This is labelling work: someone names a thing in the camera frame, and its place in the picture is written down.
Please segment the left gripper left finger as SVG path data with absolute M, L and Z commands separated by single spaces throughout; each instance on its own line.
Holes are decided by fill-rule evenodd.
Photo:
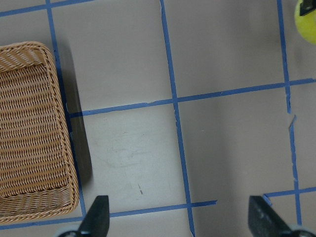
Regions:
M 78 228 L 80 235 L 107 235 L 109 231 L 109 197 L 97 196 Z

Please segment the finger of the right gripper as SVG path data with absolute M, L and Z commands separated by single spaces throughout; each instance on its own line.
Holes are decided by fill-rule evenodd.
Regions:
M 315 11 L 316 9 L 316 0 L 302 0 L 300 3 L 300 16 L 305 16 Z

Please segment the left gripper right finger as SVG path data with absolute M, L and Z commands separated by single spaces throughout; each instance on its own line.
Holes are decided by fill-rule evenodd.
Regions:
M 290 237 L 290 227 L 261 196 L 250 196 L 248 227 L 253 237 Z

